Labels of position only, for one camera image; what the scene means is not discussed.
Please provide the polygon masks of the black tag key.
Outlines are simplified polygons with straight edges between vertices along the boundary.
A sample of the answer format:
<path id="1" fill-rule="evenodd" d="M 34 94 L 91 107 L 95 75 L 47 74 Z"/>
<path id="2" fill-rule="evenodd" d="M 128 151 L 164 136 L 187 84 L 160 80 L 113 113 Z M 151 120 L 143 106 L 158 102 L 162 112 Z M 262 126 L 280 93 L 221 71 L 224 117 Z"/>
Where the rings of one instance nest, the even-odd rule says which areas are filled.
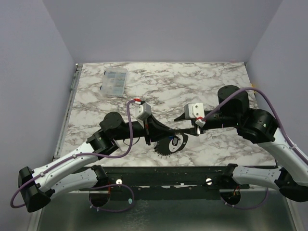
<path id="1" fill-rule="evenodd" d="M 180 141 L 181 141 L 181 138 L 179 138 L 178 136 L 174 136 L 173 139 L 172 139 L 171 144 L 173 146 L 177 146 Z"/>

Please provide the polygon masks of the aluminium side rail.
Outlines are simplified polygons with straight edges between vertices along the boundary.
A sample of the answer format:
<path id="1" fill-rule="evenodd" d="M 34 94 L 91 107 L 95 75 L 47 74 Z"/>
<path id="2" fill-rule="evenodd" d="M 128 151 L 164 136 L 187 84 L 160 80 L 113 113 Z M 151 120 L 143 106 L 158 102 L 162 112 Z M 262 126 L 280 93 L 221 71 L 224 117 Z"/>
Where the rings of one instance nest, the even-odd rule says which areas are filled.
<path id="1" fill-rule="evenodd" d="M 72 107 L 73 107 L 75 95 L 76 95 L 76 92 L 77 92 L 77 86 L 78 86 L 78 83 L 79 83 L 82 67 L 83 67 L 83 64 L 76 64 L 76 70 L 75 70 L 75 73 L 73 75 L 73 80 L 72 80 L 72 83 L 71 83 L 71 86 L 70 86 L 70 94 L 69 94 L 69 99 L 68 99 L 66 111 L 65 111 L 65 114 L 64 114 L 64 120 L 63 120 L 63 123 L 62 123 L 62 126 L 61 126 L 59 139 L 58 139 L 58 142 L 56 144 L 54 154 L 52 156 L 52 161 L 59 159 L 61 157 L 63 143 L 64 143 L 64 139 L 65 139 L 65 135 L 66 135 L 66 130 L 67 130 L 67 127 L 68 127 L 68 122 L 69 122 L 69 118 L 70 118 L 70 115 L 71 115 L 71 110 L 72 110 Z"/>

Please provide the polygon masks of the clear plastic organizer box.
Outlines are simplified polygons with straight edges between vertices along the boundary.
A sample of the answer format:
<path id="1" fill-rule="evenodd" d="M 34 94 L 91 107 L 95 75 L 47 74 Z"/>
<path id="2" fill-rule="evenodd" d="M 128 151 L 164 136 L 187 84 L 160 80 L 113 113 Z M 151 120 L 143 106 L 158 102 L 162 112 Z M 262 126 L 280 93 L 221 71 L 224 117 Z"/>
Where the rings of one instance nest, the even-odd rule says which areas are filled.
<path id="1" fill-rule="evenodd" d="M 125 68 L 107 68 L 102 77 L 100 91 L 103 95 L 123 97 L 128 70 Z"/>

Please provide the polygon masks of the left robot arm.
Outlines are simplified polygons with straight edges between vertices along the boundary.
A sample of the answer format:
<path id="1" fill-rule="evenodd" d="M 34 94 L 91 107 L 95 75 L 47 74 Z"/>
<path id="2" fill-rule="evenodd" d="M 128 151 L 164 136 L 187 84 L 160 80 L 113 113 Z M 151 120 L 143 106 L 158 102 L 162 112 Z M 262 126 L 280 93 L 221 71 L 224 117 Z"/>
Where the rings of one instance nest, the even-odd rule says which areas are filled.
<path id="1" fill-rule="evenodd" d="M 138 116 L 125 122 L 118 112 L 108 113 L 100 123 L 100 129 L 85 142 L 63 157 L 42 167 L 24 167 L 19 171 L 18 192 L 29 213 L 38 211 L 52 198 L 74 190 L 103 189 L 109 180 L 102 167 L 94 165 L 103 158 L 118 159 L 126 156 L 134 138 L 144 138 L 147 145 L 163 141 L 179 143 L 176 131 L 155 119 L 151 114 Z"/>

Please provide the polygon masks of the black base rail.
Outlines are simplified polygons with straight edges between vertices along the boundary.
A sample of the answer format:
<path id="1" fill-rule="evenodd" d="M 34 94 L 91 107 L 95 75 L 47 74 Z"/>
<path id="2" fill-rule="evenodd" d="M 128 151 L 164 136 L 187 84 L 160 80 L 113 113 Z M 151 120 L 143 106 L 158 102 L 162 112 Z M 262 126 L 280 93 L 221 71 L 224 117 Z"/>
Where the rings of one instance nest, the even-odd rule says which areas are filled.
<path id="1" fill-rule="evenodd" d="M 56 182 L 52 199 L 72 191 L 88 191 L 93 198 L 125 200 L 220 199 L 220 192 L 249 189 L 251 183 L 231 178 L 227 167 L 83 167 Z"/>

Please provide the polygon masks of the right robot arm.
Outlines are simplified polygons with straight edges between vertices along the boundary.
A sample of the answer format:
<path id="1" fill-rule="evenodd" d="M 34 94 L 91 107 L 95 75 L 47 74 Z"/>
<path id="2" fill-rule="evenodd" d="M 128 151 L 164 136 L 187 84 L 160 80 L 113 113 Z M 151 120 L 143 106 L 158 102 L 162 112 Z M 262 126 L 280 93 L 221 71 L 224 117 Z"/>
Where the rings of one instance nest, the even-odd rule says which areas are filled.
<path id="1" fill-rule="evenodd" d="M 278 162 L 272 169 L 229 164 L 221 176 L 226 188 L 244 184 L 257 185 L 280 192 L 296 201 L 308 200 L 308 158 L 287 136 L 269 99 L 271 112 L 250 108 L 248 91 L 256 88 L 239 88 L 228 85 L 218 90 L 218 106 L 212 111 L 203 110 L 201 103 L 189 103 L 176 121 L 190 120 L 193 130 L 186 133 L 198 136 L 210 129 L 235 128 L 239 136 L 266 150 Z"/>

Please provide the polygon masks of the metal key ring plate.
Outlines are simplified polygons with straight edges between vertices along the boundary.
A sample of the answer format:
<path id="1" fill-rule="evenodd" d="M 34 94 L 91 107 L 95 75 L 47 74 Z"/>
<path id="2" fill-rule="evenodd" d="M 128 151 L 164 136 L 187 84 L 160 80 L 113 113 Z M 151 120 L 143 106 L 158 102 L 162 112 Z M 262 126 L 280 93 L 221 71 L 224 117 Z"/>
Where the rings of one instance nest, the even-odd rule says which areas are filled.
<path id="1" fill-rule="evenodd" d="M 181 138 L 181 141 L 178 143 L 177 146 L 173 146 L 171 144 L 172 140 L 170 140 L 169 138 L 164 138 L 156 143 L 154 147 L 154 152 L 160 156 L 170 156 L 172 154 L 182 151 L 188 142 L 189 136 L 184 133 L 177 133 L 175 134 L 175 136 Z"/>

